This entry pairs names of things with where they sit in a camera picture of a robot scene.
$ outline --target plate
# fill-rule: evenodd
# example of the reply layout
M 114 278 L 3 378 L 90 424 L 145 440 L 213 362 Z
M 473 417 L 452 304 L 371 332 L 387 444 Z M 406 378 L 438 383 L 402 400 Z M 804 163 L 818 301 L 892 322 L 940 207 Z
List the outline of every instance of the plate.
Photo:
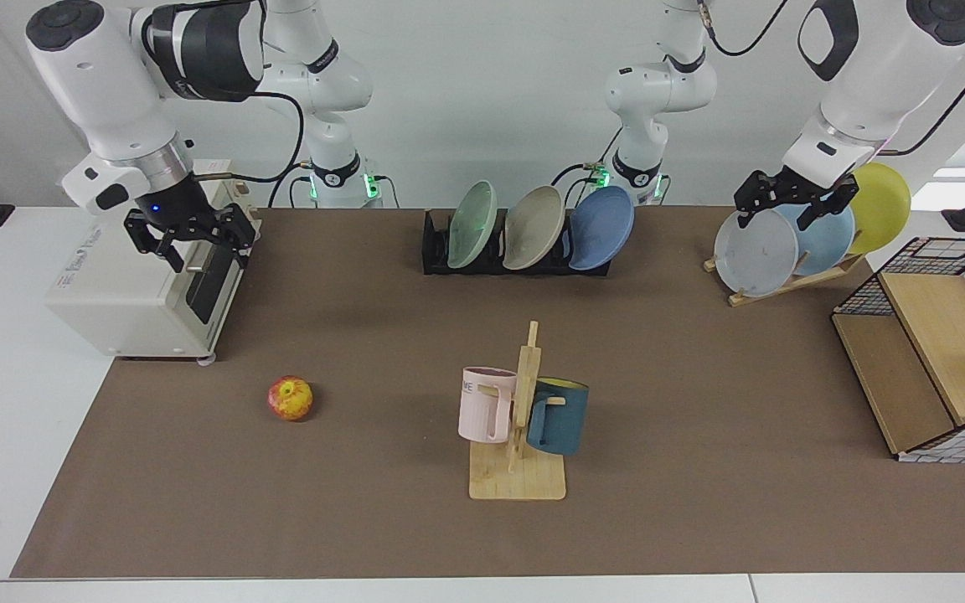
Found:
M 850 207 L 835 216 L 825 214 L 805 230 L 799 229 L 797 221 L 807 205 L 781 205 L 774 209 L 787 218 L 796 230 L 799 256 L 809 254 L 802 264 L 797 265 L 796 276 L 811 277 L 830 270 L 851 248 L 851 241 L 854 240 L 854 211 Z
M 911 217 L 911 189 L 895 169 L 884 163 L 868 163 L 854 171 L 858 194 L 851 199 L 854 227 L 859 238 L 851 253 L 870 253 L 900 236 Z
M 635 203 L 624 188 L 598 188 L 571 214 L 571 261 L 574 271 L 593 271 L 610 262 L 632 236 Z
M 521 271 L 539 263 L 553 249 L 563 228 L 560 192 L 553 187 L 531 191 L 505 218 L 505 267 Z
M 479 257 L 498 220 L 498 196 L 493 185 L 482 180 L 467 191 L 449 224 L 449 267 L 454 271 Z
M 759 211 L 745 229 L 740 228 L 739 217 L 736 211 L 717 232 L 717 275 L 728 289 L 747 297 L 777 293 L 796 270 L 796 229 L 775 209 Z

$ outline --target mug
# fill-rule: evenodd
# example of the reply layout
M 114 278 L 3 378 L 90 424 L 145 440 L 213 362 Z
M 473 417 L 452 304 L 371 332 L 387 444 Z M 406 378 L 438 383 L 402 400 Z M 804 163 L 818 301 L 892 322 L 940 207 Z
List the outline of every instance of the mug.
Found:
M 528 443 L 550 454 L 571 455 L 579 450 L 590 387 L 567 379 L 539 377 L 535 385 Z
M 460 389 L 460 436 L 485 444 L 508 441 L 514 392 L 516 374 L 513 371 L 489 367 L 464 369 Z

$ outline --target table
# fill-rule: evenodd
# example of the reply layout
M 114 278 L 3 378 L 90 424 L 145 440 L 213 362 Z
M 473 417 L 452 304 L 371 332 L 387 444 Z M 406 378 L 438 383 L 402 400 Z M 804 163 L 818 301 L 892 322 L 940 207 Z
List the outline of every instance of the table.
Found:
M 19 209 L 11 222 L 0 229 L 0 390 L 1 392 L 29 392 L 27 404 L 0 405 L 0 580 L 8 576 L 16 554 L 23 545 L 43 497 L 49 491 L 58 465 L 69 449 L 73 435 L 80 426 L 87 405 L 110 366 L 110 359 L 97 355 L 85 341 L 58 324 L 42 307 L 42 294 L 69 255 L 75 238 L 83 233 L 89 222 L 87 214 L 79 209 Z M 916 216 L 908 230 L 917 234 L 940 234 L 942 222 L 935 214 Z M 892 595 L 916 596 L 919 600 L 950 600 L 943 596 L 949 589 L 957 589 L 965 596 L 965 575 L 937 576 L 931 580 L 918 576 L 705 576 L 701 579 L 685 579 L 680 576 L 663 576 L 657 579 L 599 579 L 606 581 L 609 600 L 648 600 L 662 593 L 698 593 L 701 599 L 687 600 L 751 600 L 751 580 L 758 590 L 758 600 L 776 600 L 782 603 L 794 593 L 808 600 L 808 593 L 820 593 L 824 599 L 828 593 L 860 592 L 870 585 L 878 592 Z M 590 591 L 580 588 L 586 579 L 502 581 L 519 587 L 532 584 L 539 594 L 552 588 L 553 584 L 567 585 L 568 593 L 582 595 L 582 600 L 592 600 Z M 463 593 L 478 593 L 479 584 L 487 580 L 387 580 L 379 587 L 382 595 L 415 592 L 420 596 L 440 595 L 448 588 Z M 20 585 L 0 584 L 0 600 L 15 598 L 26 593 L 34 599 L 43 596 L 59 600 L 80 596 L 78 592 L 100 592 L 106 598 L 119 596 L 119 600 L 141 599 L 144 593 L 164 592 L 210 592 L 217 588 L 227 600 L 234 592 L 300 593 L 319 595 L 324 588 L 344 589 L 367 598 L 368 581 L 343 584 L 300 583 L 299 585 L 273 581 L 273 583 L 240 583 L 233 586 L 223 581 L 188 581 L 188 583 L 92 583 L 85 586 L 68 584 Z M 624 592 L 627 598 L 620 599 Z M 720 592 L 731 594 L 724 599 Z

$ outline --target white wall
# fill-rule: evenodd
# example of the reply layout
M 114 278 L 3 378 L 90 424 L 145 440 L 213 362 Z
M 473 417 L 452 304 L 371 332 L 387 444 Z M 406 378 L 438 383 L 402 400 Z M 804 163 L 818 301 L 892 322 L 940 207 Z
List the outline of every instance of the white wall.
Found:
M 23 26 L 47 0 L 0 0 L 0 198 L 20 205 L 62 203 L 54 183 L 85 149 L 49 96 L 32 85 Z M 107 5 L 157 4 L 107 0 Z M 797 53 L 812 0 L 792 0 L 758 50 L 732 59 L 710 54 L 720 76 L 714 103 L 674 115 L 663 169 L 673 203 L 731 202 L 755 168 L 775 171 L 823 92 Z M 624 0 L 326 0 L 346 53 L 374 76 L 371 106 L 349 114 L 357 142 L 395 177 L 402 203 L 455 205 L 475 180 L 490 179 L 502 203 L 548 183 L 560 168 L 597 159 L 619 120 L 606 110 L 610 71 L 658 60 L 659 3 Z M 730 47 L 761 29 L 775 3 L 723 3 L 714 12 Z M 965 62 L 941 98 L 909 120 L 897 144 L 916 140 L 965 83 Z M 168 103 L 198 157 L 233 157 L 239 171 L 275 172 L 295 125 L 245 106 Z M 890 161 L 919 188 L 965 142 L 965 102 L 931 144 Z

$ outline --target blue mug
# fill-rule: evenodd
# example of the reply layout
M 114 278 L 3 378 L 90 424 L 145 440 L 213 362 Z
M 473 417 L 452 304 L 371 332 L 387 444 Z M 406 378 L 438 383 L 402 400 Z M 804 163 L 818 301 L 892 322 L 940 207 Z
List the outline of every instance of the blue mug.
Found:
M 528 426 L 528 444 L 550 454 L 575 454 L 586 418 L 587 392 L 590 387 L 582 383 L 539 377 Z

